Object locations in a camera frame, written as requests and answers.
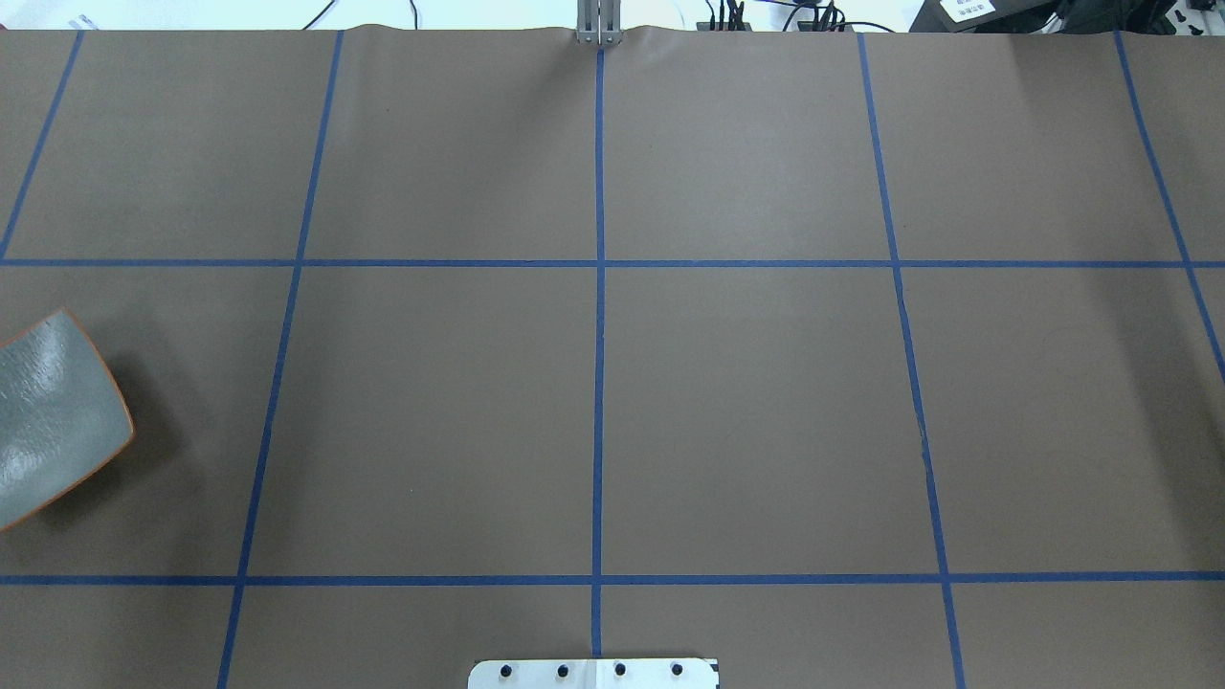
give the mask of grid square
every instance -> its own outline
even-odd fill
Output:
[[[1225,582],[954,588],[969,687],[1220,687]]]
[[[332,34],[89,32],[11,257],[293,257]]]
[[[1205,126],[1205,116],[1225,110],[1225,92],[1187,67],[1220,64],[1225,44],[1163,38],[1123,34],[1136,96],[1191,256],[1221,260],[1225,132]]]
[[[1183,271],[905,283],[951,569],[1225,566],[1225,390]]]
[[[132,444],[107,466],[0,535],[0,573],[234,574],[289,276],[0,270],[0,332],[72,309],[136,425]]]
[[[719,661],[724,687],[953,685],[938,586],[606,586],[604,657]]]
[[[594,278],[307,268],[251,573],[589,573]]]
[[[71,33],[0,33],[0,237],[71,51]]]
[[[6,688],[217,685],[229,586],[0,586]]]
[[[594,259],[594,61],[560,28],[345,32],[309,254]]]
[[[608,277],[604,571],[935,571],[887,270]]]
[[[229,687],[464,687],[478,661],[590,655],[586,586],[255,587]]]
[[[643,27],[606,60],[609,257],[888,257],[854,37]]]
[[[866,40],[903,257],[1178,259],[1110,36]]]

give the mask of metal bracket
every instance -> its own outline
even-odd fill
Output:
[[[588,45],[621,43],[621,0],[578,0],[575,34]]]

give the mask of white plate with holes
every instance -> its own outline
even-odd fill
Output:
[[[468,689],[718,689],[719,662],[703,658],[484,661]]]

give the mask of white bracket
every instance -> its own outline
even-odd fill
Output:
[[[719,661],[484,661],[468,674],[468,689],[719,689]]]
[[[621,43],[621,0],[578,0],[579,43],[616,45]]]

